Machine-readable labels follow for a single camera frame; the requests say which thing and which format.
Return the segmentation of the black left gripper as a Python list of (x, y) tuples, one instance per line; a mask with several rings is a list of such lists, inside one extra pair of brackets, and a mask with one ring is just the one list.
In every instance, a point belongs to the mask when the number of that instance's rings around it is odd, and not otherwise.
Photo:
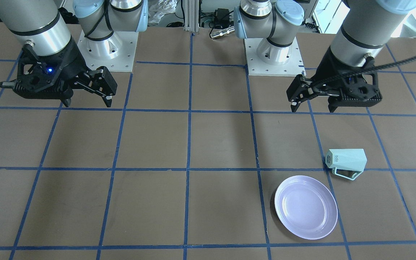
[(364, 72), (361, 75), (350, 75), (327, 83), (317, 85), (316, 82), (332, 76), (354, 73), (360, 69), (374, 66), (374, 58), (363, 60), (363, 66), (349, 66), (339, 61), (331, 49), (322, 58), (312, 78), (296, 75), (287, 89), (287, 98), (291, 103), (291, 112), (297, 112), (300, 104), (318, 96), (328, 97), (330, 113), (339, 107), (372, 107), (382, 101), (378, 86), (377, 72)]

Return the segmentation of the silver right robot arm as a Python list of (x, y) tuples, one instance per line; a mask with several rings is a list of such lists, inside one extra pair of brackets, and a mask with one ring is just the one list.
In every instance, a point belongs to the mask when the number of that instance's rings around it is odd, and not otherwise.
[(74, 0), (83, 32), (75, 41), (52, 0), (0, 0), (0, 19), (21, 43), (16, 78), (0, 81), (25, 99), (58, 99), (71, 105), (75, 90), (101, 97), (111, 107), (118, 84), (111, 72), (132, 71), (131, 42), (122, 34), (144, 32), (147, 0)]

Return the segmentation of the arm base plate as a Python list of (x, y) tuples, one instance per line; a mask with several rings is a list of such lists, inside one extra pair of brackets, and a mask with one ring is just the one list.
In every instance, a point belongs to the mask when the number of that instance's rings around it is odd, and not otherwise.
[(297, 38), (288, 47), (277, 47), (267, 39), (244, 39), (248, 74), (295, 77), (307, 75)]
[(114, 32), (109, 39), (96, 42), (81, 32), (77, 45), (88, 68), (96, 70), (105, 66), (110, 72), (131, 73), (138, 36), (138, 32)]

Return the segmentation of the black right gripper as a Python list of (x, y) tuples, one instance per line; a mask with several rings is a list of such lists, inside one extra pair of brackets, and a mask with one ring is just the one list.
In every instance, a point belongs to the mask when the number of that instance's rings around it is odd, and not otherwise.
[(13, 92), (23, 98), (59, 99), (67, 108), (74, 89), (100, 96), (110, 108), (118, 87), (106, 66), (89, 71), (74, 38), (61, 51), (48, 56), (37, 55), (34, 43), (26, 41), (13, 82)]

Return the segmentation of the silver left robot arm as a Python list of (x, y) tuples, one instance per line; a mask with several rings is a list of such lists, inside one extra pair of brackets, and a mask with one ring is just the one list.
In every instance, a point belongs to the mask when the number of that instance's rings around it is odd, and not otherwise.
[[(303, 102), (327, 97), (328, 109), (372, 107), (383, 95), (375, 59), (416, 0), (345, 0), (349, 12), (314, 74), (297, 74), (286, 90), (291, 111)], [(271, 65), (284, 65), (293, 56), (293, 44), (303, 40), (300, 27), (305, 10), (295, 0), (241, 0), (233, 10), (233, 26), (240, 39), (258, 39), (256, 54)]]

